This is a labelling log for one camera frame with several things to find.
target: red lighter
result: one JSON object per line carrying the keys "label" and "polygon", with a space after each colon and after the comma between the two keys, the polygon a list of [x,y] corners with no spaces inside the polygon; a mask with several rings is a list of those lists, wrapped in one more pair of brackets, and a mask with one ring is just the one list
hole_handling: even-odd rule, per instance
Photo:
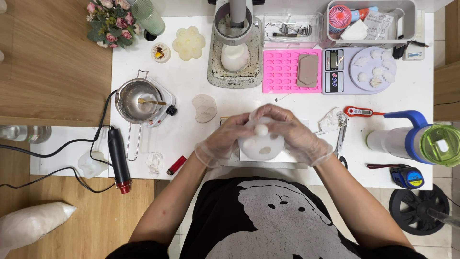
{"label": "red lighter", "polygon": [[166,171],[169,175],[173,175],[185,162],[187,159],[185,156],[181,156],[172,166]]}

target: wheel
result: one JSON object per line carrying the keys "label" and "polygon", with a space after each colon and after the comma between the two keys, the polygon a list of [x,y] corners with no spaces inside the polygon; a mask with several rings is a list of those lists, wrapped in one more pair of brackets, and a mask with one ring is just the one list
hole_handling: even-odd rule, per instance
{"label": "wheel", "polygon": [[[407,208],[401,209],[401,203]],[[419,191],[416,195],[412,190],[396,189],[390,197],[390,214],[399,227],[412,235],[431,235],[439,231],[444,223],[430,217],[426,211],[433,208],[449,214],[450,207],[447,196],[433,184],[432,191]]]}

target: black t-shirt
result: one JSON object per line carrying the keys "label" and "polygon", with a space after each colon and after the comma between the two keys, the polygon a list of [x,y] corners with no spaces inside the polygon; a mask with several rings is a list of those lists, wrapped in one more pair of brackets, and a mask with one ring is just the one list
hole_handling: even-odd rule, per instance
{"label": "black t-shirt", "polygon": [[[128,243],[108,259],[169,258],[155,241]],[[367,250],[333,225],[321,200],[304,185],[263,177],[203,184],[181,259],[426,259],[403,246]]]}

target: pink silicone mold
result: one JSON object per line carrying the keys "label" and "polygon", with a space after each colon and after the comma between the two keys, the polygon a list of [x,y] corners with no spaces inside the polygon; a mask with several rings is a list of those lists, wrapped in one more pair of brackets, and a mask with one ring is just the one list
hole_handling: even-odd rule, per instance
{"label": "pink silicone mold", "polygon": [[[316,87],[297,86],[297,64],[299,55],[318,55],[318,79]],[[321,92],[321,49],[264,50],[264,79],[262,93],[320,93]]]}

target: hand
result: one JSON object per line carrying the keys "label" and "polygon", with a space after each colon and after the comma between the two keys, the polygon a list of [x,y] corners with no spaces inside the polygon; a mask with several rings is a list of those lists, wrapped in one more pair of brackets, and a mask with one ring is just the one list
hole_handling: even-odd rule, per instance
{"label": "hand", "polygon": [[206,166],[220,166],[219,159],[229,159],[238,148],[238,138],[254,135],[254,128],[244,126],[249,121],[249,113],[231,116],[207,139],[195,145],[197,158]]}
{"label": "hand", "polygon": [[256,120],[263,116],[275,120],[267,124],[269,132],[282,135],[286,148],[297,155],[299,162],[316,166],[327,161],[332,154],[332,146],[305,127],[290,110],[266,104],[253,111],[249,119]]}

